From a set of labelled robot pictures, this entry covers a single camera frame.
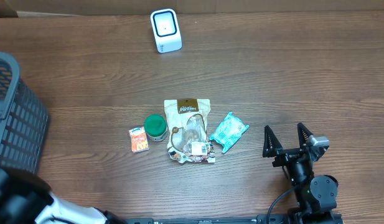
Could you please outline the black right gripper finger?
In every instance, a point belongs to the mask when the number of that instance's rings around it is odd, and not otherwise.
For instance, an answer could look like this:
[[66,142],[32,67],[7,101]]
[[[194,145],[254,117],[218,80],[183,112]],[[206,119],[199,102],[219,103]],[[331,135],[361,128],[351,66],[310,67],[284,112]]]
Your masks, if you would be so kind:
[[303,148],[306,146],[307,140],[310,136],[312,136],[312,133],[302,123],[297,124],[297,131],[299,138],[299,146],[300,148]]
[[263,145],[263,157],[275,157],[282,151],[283,147],[275,136],[269,125],[265,126],[265,137]]

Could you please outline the teal wet wipes pack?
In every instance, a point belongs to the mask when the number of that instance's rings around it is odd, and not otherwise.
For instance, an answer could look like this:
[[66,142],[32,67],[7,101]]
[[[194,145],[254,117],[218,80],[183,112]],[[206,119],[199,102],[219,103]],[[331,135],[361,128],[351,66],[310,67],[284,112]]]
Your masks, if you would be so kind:
[[220,144],[223,147],[222,153],[225,154],[237,143],[248,128],[249,126],[245,125],[240,118],[229,112],[212,133],[210,140]]

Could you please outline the brown Pantree snack pouch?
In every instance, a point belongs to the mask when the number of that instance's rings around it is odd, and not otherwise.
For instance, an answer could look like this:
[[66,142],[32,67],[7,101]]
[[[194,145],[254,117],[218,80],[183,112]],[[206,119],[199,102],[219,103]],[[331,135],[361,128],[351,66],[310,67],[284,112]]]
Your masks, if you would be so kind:
[[164,112],[169,128],[167,151],[181,164],[214,163],[215,150],[207,135],[209,99],[165,100]]

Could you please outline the green lid jar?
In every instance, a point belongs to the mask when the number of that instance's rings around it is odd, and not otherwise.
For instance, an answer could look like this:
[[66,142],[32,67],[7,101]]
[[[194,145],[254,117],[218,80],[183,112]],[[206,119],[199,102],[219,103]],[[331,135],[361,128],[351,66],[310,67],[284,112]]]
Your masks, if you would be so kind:
[[168,135],[166,120],[159,114],[152,114],[144,121],[144,129],[150,140],[160,142]]

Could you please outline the orange Kleenex tissue pack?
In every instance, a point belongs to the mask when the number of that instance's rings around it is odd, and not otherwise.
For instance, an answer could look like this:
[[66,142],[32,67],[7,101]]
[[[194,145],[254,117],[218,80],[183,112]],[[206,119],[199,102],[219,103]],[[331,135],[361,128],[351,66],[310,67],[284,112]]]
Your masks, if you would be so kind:
[[131,140],[131,151],[133,153],[147,151],[149,143],[144,127],[137,127],[129,130]]

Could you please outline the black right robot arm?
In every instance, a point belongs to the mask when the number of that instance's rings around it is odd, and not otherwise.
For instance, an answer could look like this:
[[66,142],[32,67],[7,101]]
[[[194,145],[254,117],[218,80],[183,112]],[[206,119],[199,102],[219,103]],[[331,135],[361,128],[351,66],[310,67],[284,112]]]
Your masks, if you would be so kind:
[[[297,124],[299,147],[284,149],[270,126],[265,126],[263,157],[272,157],[273,167],[281,167],[291,188],[278,196],[267,214],[257,222],[265,223],[342,223],[342,216],[333,214],[337,207],[339,183],[331,175],[316,176],[313,171],[317,162],[328,150],[329,139],[315,136],[302,123]],[[287,194],[294,192],[297,207],[285,215],[272,214],[275,205]]]

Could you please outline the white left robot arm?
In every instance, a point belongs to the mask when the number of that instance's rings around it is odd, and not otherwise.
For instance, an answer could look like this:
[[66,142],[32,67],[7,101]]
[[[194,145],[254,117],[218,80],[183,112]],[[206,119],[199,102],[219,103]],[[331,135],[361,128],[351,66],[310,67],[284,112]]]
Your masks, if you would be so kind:
[[0,168],[0,224],[109,224],[126,221],[109,211],[58,198],[50,185],[26,170]]

